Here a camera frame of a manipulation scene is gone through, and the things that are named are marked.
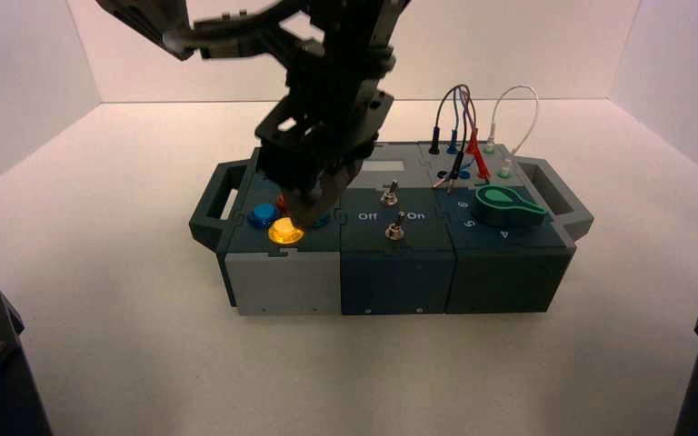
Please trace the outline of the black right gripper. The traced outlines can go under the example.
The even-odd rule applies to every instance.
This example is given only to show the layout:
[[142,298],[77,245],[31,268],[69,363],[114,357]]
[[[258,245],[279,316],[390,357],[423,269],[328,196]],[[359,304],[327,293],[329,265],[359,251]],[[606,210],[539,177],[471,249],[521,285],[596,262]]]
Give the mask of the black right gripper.
[[255,128],[261,142],[256,170],[288,190],[296,225],[312,227],[335,205],[353,180],[353,167],[345,164],[373,152],[393,102],[392,95],[377,91],[358,116],[327,123],[297,113],[286,96]]

